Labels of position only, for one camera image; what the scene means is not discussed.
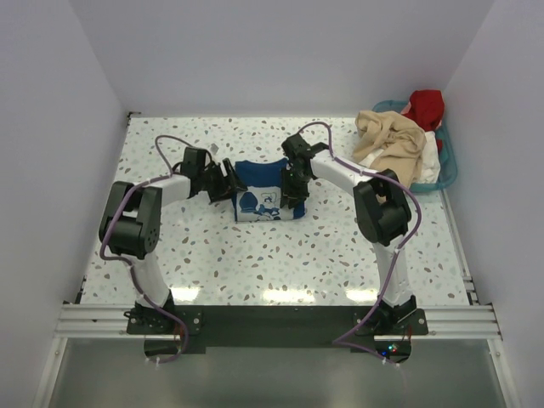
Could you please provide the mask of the blue printed t shirt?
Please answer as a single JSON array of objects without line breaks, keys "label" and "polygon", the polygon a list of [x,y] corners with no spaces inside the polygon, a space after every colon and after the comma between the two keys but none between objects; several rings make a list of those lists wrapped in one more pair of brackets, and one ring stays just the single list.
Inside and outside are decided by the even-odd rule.
[{"label": "blue printed t shirt", "polygon": [[236,175],[247,187],[232,198],[237,223],[289,221],[305,215],[303,203],[294,208],[281,207],[281,171],[286,167],[286,158],[270,163],[235,163]]}]

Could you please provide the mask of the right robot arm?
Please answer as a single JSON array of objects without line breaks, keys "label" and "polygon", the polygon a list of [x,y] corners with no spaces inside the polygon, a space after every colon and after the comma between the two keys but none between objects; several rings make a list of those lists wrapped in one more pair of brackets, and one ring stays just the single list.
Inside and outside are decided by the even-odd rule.
[{"label": "right robot arm", "polygon": [[335,342],[355,334],[374,313],[380,327],[396,334],[409,323],[417,308],[402,252],[410,234],[411,210],[405,192],[393,171],[376,173],[332,157],[328,145],[307,143],[300,134],[292,135],[281,145],[288,160],[281,172],[280,205],[294,208],[309,197],[308,183],[324,179],[354,198],[356,223],[361,234],[374,248],[380,275],[376,303],[353,329]]}]

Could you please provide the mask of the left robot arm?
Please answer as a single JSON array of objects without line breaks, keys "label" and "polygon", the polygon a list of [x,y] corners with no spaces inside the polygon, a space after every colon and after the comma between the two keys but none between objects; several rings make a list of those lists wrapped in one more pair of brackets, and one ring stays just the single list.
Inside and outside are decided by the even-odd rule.
[{"label": "left robot arm", "polygon": [[128,268],[136,291],[135,305],[127,314],[131,328],[185,339],[189,329],[175,312],[156,256],[162,209],[202,191],[211,203],[225,201],[247,187],[228,159],[218,163],[209,150],[193,146],[184,150],[179,164],[167,164],[167,170],[139,184],[117,181],[111,186],[99,227],[99,255]]}]

